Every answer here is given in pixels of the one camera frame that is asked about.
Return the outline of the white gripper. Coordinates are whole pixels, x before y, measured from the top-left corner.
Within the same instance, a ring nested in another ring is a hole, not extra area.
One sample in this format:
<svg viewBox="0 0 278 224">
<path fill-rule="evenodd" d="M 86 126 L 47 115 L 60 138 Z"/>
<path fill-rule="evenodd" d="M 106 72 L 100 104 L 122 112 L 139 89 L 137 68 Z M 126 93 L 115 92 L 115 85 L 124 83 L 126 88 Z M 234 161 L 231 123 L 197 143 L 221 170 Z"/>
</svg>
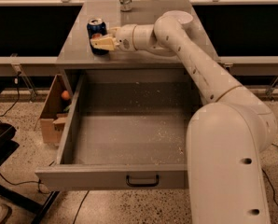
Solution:
<svg viewBox="0 0 278 224">
<path fill-rule="evenodd" d="M 95 49 L 114 51 L 116 48 L 119 48 L 125 52 L 136 51 L 133 44 L 133 33 L 135 28 L 136 24 L 127 24 L 120 28 L 109 28 L 107 30 L 109 35 L 94 35 L 90 39 L 90 44 Z"/>
</svg>

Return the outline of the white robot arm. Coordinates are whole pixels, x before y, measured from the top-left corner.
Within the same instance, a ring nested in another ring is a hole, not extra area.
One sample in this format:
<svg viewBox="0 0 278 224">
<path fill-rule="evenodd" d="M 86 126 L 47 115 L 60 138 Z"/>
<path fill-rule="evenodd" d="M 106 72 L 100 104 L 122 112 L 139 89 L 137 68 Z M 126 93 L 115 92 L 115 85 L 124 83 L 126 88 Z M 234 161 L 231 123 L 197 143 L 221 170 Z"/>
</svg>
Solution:
<svg viewBox="0 0 278 224">
<path fill-rule="evenodd" d="M 188 36 L 192 16 L 164 13 L 152 25 L 127 24 L 94 35 L 97 49 L 174 53 L 205 104 L 187 130 L 188 185 L 193 224 L 271 224 L 260 151 L 274 140 L 271 109 Z"/>
</svg>

